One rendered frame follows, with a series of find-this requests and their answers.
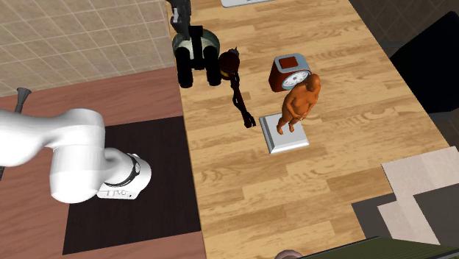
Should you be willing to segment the red kitchen scale white dial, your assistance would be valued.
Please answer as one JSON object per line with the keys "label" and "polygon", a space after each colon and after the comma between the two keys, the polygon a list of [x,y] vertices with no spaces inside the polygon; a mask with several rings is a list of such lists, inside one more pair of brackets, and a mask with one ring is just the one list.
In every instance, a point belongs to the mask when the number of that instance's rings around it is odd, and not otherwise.
{"label": "red kitchen scale white dial", "polygon": [[302,54],[287,54],[274,58],[268,83],[273,92],[290,91],[310,75],[310,67]]}

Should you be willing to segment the dark green furniture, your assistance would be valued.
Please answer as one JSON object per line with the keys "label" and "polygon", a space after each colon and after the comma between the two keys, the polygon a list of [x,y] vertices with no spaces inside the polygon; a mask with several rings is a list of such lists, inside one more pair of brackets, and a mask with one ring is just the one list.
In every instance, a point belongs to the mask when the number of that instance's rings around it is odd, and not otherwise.
{"label": "dark green furniture", "polygon": [[459,248],[375,236],[299,259],[459,259]]}

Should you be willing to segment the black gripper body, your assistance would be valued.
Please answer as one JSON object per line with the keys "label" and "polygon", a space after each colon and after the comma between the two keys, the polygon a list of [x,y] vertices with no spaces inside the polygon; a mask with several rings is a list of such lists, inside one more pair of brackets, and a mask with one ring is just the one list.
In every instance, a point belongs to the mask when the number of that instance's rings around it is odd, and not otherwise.
{"label": "black gripper body", "polygon": [[191,0],[166,0],[171,5],[170,25],[177,35],[173,39],[176,60],[179,58],[191,62],[191,68],[204,69],[202,55],[202,26],[191,26]]}

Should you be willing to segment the grey flat object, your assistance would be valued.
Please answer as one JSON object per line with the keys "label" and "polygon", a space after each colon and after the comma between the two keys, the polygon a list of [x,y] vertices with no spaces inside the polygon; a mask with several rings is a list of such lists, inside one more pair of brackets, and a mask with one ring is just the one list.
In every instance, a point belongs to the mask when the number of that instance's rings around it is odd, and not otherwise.
{"label": "grey flat object", "polygon": [[225,8],[230,8],[230,7],[244,6],[248,4],[258,4],[258,3],[263,3],[267,1],[273,1],[273,0],[221,0],[221,4]]}

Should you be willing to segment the wooden table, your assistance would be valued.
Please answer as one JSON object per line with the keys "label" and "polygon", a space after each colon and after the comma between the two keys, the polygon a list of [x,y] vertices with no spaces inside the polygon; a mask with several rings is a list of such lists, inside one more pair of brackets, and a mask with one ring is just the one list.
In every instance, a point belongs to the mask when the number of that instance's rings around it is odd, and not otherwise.
{"label": "wooden table", "polygon": [[303,120],[309,146],[270,154],[245,128],[226,82],[203,71],[181,90],[207,259],[273,259],[363,239],[356,201],[391,192],[383,163],[447,147],[349,0],[274,0],[225,8],[191,0],[194,24],[240,53],[241,91],[256,118],[279,113],[274,58],[303,54],[321,78]]}

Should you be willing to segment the brown round object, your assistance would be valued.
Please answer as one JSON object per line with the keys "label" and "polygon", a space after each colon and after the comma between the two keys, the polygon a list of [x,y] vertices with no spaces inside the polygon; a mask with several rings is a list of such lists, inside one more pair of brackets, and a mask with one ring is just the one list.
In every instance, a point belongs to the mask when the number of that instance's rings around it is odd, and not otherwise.
{"label": "brown round object", "polygon": [[274,259],[298,259],[301,258],[302,254],[292,249],[286,249],[279,252]]}

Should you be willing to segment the dark red round-headed black tool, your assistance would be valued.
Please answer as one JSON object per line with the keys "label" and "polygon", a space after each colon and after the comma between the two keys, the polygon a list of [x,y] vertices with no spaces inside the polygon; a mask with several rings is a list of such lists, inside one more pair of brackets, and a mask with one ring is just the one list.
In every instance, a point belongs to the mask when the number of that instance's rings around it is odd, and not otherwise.
{"label": "dark red round-headed black tool", "polygon": [[240,91],[240,77],[238,69],[240,66],[239,52],[237,48],[229,49],[222,53],[218,58],[221,78],[230,81],[230,87],[233,90],[232,102],[239,109],[243,117],[243,123],[246,128],[256,125],[254,117],[248,112],[243,101]]}

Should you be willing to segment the green grey bowl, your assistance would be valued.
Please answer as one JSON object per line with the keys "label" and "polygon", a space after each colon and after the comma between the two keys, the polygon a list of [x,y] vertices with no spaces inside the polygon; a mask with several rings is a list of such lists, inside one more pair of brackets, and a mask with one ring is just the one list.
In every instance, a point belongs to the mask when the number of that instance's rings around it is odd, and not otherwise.
{"label": "green grey bowl", "polygon": [[[202,57],[204,56],[204,49],[208,46],[214,47],[218,53],[220,53],[220,42],[219,39],[214,35],[211,31],[207,29],[203,29],[203,34],[201,36],[201,46],[202,46]],[[184,47],[186,48],[189,53],[190,53],[190,58],[193,60],[193,41],[191,38],[186,40],[183,35],[181,34],[176,34],[172,40],[172,48],[173,51],[176,52],[176,50],[179,47]]]}

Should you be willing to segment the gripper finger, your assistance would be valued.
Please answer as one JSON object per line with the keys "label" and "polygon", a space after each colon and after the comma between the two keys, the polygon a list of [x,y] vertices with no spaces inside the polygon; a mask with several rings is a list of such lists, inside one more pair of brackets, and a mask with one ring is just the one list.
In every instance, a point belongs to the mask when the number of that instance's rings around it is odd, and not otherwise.
{"label": "gripper finger", "polygon": [[175,51],[175,57],[179,85],[182,88],[190,88],[193,85],[190,52],[185,47],[179,47]]}
{"label": "gripper finger", "polygon": [[221,73],[218,63],[218,52],[214,46],[206,46],[203,50],[204,66],[206,70],[207,81],[211,86],[221,84]]}

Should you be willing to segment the orange human figure grey base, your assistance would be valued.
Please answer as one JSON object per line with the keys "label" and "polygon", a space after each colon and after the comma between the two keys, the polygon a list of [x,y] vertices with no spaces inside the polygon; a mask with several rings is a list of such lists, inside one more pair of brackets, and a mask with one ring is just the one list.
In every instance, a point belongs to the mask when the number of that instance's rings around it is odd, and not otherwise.
{"label": "orange human figure grey base", "polygon": [[300,121],[307,117],[317,103],[320,90],[320,77],[312,74],[286,95],[281,113],[260,117],[270,155],[309,145]]}

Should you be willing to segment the black furniture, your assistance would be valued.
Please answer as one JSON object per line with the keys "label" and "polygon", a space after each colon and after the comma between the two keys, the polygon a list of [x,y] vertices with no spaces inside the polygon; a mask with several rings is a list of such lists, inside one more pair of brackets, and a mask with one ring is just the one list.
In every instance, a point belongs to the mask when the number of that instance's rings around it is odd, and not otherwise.
{"label": "black furniture", "polygon": [[449,11],[390,57],[427,113],[459,108],[459,15]]}

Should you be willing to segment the dark robot stand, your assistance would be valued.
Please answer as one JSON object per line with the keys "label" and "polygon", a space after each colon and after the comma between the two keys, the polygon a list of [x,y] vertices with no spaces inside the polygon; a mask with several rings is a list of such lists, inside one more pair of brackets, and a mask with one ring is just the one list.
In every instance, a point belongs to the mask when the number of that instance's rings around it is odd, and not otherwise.
{"label": "dark robot stand", "polygon": [[109,126],[105,143],[139,155],[152,178],[133,200],[94,196],[70,205],[63,254],[201,229],[183,117]]}

